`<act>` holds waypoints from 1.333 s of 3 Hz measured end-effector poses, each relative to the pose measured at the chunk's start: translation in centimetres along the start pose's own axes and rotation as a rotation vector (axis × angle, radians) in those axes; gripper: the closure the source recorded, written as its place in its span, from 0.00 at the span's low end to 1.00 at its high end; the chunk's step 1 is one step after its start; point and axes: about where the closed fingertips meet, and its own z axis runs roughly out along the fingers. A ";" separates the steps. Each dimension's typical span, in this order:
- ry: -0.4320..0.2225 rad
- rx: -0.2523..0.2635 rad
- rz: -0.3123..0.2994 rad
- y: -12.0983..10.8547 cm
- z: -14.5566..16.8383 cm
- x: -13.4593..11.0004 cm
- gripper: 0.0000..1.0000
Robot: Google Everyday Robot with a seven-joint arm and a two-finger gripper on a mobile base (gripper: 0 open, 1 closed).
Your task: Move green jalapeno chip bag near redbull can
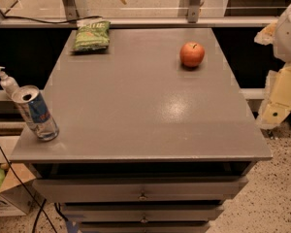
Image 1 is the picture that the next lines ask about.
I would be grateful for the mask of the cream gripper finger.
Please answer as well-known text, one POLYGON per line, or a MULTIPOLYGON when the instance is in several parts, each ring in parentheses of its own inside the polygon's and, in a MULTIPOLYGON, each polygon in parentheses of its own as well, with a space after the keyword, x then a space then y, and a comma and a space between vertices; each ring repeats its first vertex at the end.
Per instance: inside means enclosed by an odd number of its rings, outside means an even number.
POLYGON ((275 29, 277 22, 274 21, 264 27, 260 32, 258 32, 254 38, 254 42, 260 45, 269 45, 274 42, 275 29))
POLYGON ((264 99, 256 123, 261 129, 274 129, 291 113, 291 63, 266 77, 264 99))

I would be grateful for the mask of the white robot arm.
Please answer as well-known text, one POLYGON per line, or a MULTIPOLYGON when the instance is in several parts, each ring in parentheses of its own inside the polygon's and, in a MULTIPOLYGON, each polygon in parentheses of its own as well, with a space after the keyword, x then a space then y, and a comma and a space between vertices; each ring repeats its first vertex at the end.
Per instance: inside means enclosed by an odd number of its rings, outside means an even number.
POLYGON ((274 129, 291 113, 291 4, 276 22, 263 28, 254 38, 260 45, 273 45, 275 58, 284 66, 266 77, 265 95, 256 123, 261 129, 274 129))

